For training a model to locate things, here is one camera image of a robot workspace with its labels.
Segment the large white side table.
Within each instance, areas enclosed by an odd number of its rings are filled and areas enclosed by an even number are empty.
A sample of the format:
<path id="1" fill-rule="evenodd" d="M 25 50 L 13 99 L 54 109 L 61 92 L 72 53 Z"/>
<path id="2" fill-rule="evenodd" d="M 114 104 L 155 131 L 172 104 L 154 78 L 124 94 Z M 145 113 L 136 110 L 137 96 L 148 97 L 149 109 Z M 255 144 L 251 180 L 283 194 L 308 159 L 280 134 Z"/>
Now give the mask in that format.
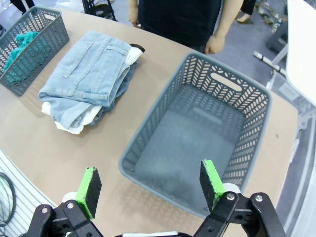
<path id="1" fill-rule="evenodd" d="M 270 60 L 253 55 L 283 74 L 288 83 L 316 107 L 316 9 L 304 0 L 288 0 L 288 43 Z"/>

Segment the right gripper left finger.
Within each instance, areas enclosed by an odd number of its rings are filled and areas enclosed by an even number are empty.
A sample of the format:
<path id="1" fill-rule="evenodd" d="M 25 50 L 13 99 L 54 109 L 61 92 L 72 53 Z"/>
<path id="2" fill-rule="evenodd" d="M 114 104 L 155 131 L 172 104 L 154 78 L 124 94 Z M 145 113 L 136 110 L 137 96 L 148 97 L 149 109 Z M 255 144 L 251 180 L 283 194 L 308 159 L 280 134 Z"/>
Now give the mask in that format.
<path id="1" fill-rule="evenodd" d="M 73 199 L 55 208 L 48 204 L 37 206 L 28 237 L 102 237 L 92 222 L 101 187 L 97 168 L 88 167 Z"/>

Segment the light blue denim jeans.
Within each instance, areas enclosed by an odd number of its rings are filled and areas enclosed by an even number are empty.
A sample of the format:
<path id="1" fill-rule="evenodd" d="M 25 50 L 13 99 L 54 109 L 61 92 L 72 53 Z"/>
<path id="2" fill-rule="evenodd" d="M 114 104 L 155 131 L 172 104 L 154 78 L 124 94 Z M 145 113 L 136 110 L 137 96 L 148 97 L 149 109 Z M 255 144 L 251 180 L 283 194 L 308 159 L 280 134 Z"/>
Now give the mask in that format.
<path id="1" fill-rule="evenodd" d="M 112 104 L 130 65 L 131 45 L 90 31 L 66 53 L 39 91 L 49 102 L 50 115 L 64 128 L 79 127 L 94 106 Z"/>

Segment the person in black t-shirt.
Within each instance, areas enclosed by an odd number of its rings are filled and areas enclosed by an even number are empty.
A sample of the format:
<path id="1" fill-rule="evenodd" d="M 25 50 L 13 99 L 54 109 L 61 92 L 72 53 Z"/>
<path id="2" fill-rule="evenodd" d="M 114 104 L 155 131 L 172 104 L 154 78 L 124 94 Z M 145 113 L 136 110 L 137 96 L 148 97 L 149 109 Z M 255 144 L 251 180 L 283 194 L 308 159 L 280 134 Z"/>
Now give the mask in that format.
<path id="1" fill-rule="evenodd" d="M 139 0 L 142 28 L 187 47 L 205 45 L 222 0 Z"/>

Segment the white garment with black trim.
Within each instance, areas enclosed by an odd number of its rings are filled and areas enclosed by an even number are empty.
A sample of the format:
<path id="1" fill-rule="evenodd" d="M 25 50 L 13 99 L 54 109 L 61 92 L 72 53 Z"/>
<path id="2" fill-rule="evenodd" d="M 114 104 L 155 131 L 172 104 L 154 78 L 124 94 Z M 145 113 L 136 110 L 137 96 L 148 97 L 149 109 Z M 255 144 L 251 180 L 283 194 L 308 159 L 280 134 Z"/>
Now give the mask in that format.
<path id="1" fill-rule="evenodd" d="M 131 66 L 136 60 L 139 59 L 141 54 L 145 52 L 145 49 L 138 44 L 130 44 L 130 45 L 131 45 L 131 49 L 130 49 L 125 61 L 127 64 L 129 64 Z M 50 107 L 51 107 L 51 104 L 49 102 L 43 102 L 42 112 L 51 116 L 50 115 Z M 102 106 L 94 106 L 92 109 L 87 111 L 86 114 L 84 115 L 82 123 L 80 124 L 79 127 L 71 127 L 69 129 L 66 129 L 60 123 L 56 122 L 52 117 L 51 118 L 54 120 L 57 128 L 64 130 L 64 131 L 67 131 L 67 132 L 72 133 L 72 134 L 80 134 L 82 132 L 83 128 L 93 121 L 94 117 L 100 111 L 101 108 L 102 108 Z"/>

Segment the person's right hand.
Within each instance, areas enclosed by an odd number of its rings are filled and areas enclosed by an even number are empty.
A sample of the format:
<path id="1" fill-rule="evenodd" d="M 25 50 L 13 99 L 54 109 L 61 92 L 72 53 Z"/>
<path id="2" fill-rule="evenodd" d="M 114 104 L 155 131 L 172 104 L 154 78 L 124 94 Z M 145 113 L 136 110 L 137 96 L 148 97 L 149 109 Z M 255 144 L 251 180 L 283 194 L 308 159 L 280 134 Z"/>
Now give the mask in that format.
<path id="1" fill-rule="evenodd" d="M 133 27 L 140 28 L 137 12 L 130 12 L 128 15 L 128 20 L 133 25 Z"/>

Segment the white ribbed base plate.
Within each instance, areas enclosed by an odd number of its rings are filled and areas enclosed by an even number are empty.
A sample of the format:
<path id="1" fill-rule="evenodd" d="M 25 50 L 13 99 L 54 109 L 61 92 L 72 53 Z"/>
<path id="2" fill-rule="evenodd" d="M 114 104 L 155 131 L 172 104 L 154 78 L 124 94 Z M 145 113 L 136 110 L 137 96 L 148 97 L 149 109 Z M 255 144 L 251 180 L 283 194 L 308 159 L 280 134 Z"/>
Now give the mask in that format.
<path id="1" fill-rule="evenodd" d="M 41 204 L 56 207 L 0 150 L 0 237 L 26 233 L 35 209 Z"/>

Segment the person's right forearm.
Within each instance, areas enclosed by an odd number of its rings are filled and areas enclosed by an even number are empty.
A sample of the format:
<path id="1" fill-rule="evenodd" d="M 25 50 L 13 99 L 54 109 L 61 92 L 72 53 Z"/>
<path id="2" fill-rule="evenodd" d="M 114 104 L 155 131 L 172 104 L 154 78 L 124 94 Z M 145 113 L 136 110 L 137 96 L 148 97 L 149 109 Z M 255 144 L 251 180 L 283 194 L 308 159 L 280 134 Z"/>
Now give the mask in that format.
<path id="1" fill-rule="evenodd" d="M 129 14 L 138 14 L 138 0 L 128 0 Z"/>

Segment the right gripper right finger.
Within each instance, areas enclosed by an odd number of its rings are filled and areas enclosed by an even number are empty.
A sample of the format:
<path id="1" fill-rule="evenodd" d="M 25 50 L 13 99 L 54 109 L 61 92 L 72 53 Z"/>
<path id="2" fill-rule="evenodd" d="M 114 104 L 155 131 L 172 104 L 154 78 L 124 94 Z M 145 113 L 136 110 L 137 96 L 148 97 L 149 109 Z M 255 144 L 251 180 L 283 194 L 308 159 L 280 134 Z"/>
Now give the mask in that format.
<path id="1" fill-rule="evenodd" d="M 266 193 L 245 197 L 227 191 L 211 160 L 201 161 L 199 181 L 210 214 L 195 232 L 195 237 L 222 237 L 229 224 L 240 224 L 247 237 L 286 237 Z"/>

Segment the teal green top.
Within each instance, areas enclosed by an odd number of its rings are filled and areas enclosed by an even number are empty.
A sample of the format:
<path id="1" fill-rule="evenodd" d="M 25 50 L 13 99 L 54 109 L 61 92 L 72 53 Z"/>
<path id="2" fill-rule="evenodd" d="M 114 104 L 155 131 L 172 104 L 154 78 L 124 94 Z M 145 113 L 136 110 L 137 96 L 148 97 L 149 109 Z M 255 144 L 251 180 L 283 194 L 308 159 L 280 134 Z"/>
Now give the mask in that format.
<path id="1" fill-rule="evenodd" d="M 39 35 L 39 32 L 26 32 L 16 36 L 18 47 L 15 48 L 9 55 L 8 60 L 4 66 L 4 72 L 11 66 L 14 60 L 22 53 L 22 51 Z"/>

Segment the grey plastic woven basket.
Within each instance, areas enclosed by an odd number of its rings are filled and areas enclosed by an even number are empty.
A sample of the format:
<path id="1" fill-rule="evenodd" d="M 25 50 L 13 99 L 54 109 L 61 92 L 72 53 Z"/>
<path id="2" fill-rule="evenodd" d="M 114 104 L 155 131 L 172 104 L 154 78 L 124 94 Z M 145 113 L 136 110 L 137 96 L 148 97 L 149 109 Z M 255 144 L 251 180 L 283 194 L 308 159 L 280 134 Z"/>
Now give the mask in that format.
<path id="1" fill-rule="evenodd" d="M 39 32 L 4 72 L 16 36 Z M 61 11 L 34 6 L 0 37 L 0 84 L 22 96 L 50 60 L 69 42 Z"/>
<path id="2" fill-rule="evenodd" d="M 272 98 L 255 80 L 198 52 L 187 54 L 119 161 L 145 190 L 198 217 L 209 209 L 200 163 L 244 190 L 266 131 Z"/>

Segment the person's left forearm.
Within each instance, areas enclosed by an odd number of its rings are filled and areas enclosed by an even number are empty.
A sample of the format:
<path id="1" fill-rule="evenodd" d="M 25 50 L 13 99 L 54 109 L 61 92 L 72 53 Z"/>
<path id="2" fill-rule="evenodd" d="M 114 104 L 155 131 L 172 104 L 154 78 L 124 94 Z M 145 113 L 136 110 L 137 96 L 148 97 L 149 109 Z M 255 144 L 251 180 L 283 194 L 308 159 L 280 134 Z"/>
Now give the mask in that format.
<path id="1" fill-rule="evenodd" d="M 223 39 L 227 35 L 235 17 L 242 6 L 242 3 L 243 0 L 223 0 L 223 8 L 219 24 L 212 37 Z"/>

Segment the person's left hand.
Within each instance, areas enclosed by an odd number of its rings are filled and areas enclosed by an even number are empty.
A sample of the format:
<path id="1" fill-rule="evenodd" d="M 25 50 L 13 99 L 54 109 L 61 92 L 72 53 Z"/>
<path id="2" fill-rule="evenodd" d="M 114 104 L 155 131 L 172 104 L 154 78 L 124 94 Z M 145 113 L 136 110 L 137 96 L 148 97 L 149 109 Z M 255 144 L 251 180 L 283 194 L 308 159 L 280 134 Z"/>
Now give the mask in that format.
<path id="1" fill-rule="evenodd" d="M 225 44 L 225 37 L 212 35 L 206 43 L 204 53 L 216 54 L 223 50 Z"/>

